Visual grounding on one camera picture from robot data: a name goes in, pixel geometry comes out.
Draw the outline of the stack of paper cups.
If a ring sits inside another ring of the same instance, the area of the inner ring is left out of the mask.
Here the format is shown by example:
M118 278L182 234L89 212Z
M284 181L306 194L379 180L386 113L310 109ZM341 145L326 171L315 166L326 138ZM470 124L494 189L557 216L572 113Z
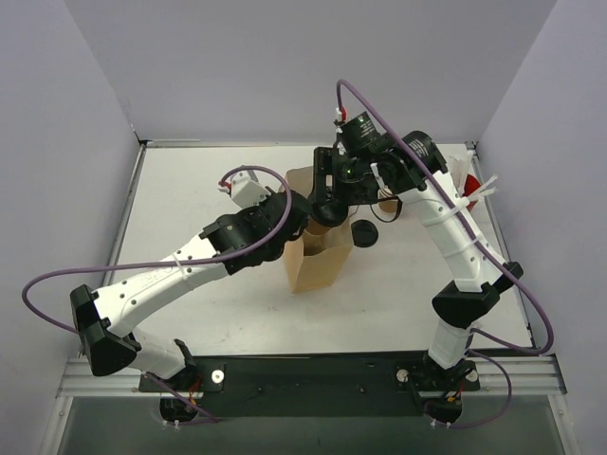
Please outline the stack of paper cups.
M378 207L385 213L395 214L398 209L399 200L389 190L378 192Z

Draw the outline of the black plastic cup lid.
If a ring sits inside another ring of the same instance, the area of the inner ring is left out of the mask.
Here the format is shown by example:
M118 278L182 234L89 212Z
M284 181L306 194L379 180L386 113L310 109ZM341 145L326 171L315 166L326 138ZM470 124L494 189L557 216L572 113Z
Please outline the black plastic cup lid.
M311 218L323 227L335 228L341 225L346 220L348 213L348 206L340 201L311 205Z

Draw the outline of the brown paper bag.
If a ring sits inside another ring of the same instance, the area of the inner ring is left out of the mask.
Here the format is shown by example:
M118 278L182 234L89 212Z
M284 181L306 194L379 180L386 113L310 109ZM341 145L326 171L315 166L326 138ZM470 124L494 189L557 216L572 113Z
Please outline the brown paper bag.
M303 293L331 286L340 274L353 248L350 217L322 236L305 229L295 241L285 245L283 261L292 293Z

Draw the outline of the brown paper coffee cup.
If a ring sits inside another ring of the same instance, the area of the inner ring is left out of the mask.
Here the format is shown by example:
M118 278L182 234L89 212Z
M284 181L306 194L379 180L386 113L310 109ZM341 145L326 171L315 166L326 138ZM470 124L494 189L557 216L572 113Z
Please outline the brown paper coffee cup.
M331 227L320 225L320 224L316 223L314 220L311 220L305 229L305 231L309 235L315 235L315 236L322 236L329 230L331 230Z

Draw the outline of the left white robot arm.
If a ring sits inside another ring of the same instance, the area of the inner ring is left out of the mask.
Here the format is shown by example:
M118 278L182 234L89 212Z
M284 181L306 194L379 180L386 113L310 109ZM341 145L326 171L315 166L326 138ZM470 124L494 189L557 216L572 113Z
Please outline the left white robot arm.
M258 206L222 215L204 227L170 257L170 267L98 289L74 289L72 315L92 374L134 368L153 373L174 390L189 387L196 366L186 344L154 337L138 325L199 286L278 260L285 244L302 234L309 212L301 194L272 193Z

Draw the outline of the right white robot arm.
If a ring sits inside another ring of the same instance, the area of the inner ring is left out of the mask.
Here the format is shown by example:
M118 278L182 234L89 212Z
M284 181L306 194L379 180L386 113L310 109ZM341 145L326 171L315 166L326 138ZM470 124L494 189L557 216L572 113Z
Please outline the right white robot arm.
M368 113L347 118L339 111L336 143L314 151L311 217L334 228L352 206L374 205L388 191L410 208L429 232L452 274L433 299L439 317L428 355L441 368L465 356L471 330L523 274L489 244L469 214L433 140L413 131L395 141L380 133Z

